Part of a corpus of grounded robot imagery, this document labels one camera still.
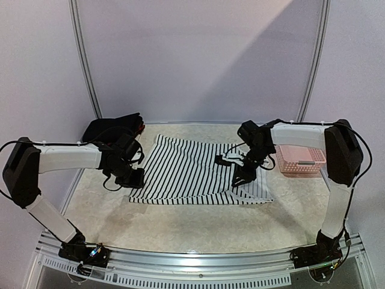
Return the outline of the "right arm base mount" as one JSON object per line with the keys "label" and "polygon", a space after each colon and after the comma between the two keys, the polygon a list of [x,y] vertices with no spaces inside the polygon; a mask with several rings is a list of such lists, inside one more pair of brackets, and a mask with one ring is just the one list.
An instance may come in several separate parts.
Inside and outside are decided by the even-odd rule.
{"label": "right arm base mount", "polygon": [[347,231],[343,232],[345,233],[345,245],[348,248],[345,255],[342,253],[339,243],[342,232],[335,238],[329,238],[318,231],[314,245],[298,247],[290,251],[289,258],[294,263],[294,267],[297,269],[337,260],[337,263],[332,266],[332,269],[336,270],[346,261],[350,253],[351,238]]}

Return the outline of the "black white striped garment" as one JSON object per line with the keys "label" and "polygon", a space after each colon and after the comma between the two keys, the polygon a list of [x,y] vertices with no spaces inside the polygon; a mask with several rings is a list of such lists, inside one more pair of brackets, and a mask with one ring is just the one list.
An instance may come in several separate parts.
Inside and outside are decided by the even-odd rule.
{"label": "black white striped garment", "polygon": [[157,135],[144,160],[144,186],[130,189],[128,201],[153,205],[250,205],[273,202],[266,171],[251,183],[232,187],[235,164],[215,163],[218,155],[244,156],[235,144],[204,143]]}

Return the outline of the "black t-shirt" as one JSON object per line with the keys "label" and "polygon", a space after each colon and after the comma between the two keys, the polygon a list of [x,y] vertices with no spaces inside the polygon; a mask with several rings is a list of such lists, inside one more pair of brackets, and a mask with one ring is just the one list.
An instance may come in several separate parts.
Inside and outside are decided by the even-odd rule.
{"label": "black t-shirt", "polygon": [[114,143],[123,134],[136,137],[145,128],[140,113],[129,114],[118,118],[95,119],[90,122],[82,136],[83,143],[99,141],[102,143]]}

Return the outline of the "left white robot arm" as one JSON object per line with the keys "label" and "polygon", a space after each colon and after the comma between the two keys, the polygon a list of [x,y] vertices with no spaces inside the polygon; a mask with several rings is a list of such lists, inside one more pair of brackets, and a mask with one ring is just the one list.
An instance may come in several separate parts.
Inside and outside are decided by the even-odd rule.
{"label": "left white robot arm", "polygon": [[5,197],[26,210],[59,241],[76,261],[85,261],[89,248],[77,231],[58,209],[43,195],[40,177],[51,172],[68,170],[99,170],[107,179],[114,177],[119,188],[141,188],[144,159],[140,143],[128,134],[112,143],[100,140],[77,143],[34,142],[28,137],[6,142],[4,150],[12,150],[2,172],[7,188]]}

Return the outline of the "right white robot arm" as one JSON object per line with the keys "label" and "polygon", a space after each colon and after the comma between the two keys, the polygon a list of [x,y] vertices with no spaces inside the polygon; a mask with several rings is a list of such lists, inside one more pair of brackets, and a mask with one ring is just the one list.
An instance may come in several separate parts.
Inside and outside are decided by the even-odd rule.
{"label": "right white robot arm", "polygon": [[232,187],[256,179],[256,170],[276,152],[277,145],[316,148],[326,153],[330,197],[321,234],[335,239],[343,231],[350,207],[354,181],[358,179],[363,152],[350,123],[340,119],[333,123],[285,122],[280,119],[264,125],[249,120],[241,124],[238,137],[249,150],[242,163],[235,166]]}

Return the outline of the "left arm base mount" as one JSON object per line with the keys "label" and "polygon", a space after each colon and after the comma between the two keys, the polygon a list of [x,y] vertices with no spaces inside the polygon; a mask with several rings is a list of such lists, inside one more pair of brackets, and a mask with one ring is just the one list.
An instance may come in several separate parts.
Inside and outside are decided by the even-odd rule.
{"label": "left arm base mount", "polygon": [[107,268],[110,254],[111,250],[102,243],[87,243],[80,234],[62,243],[58,256],[83,265]]}

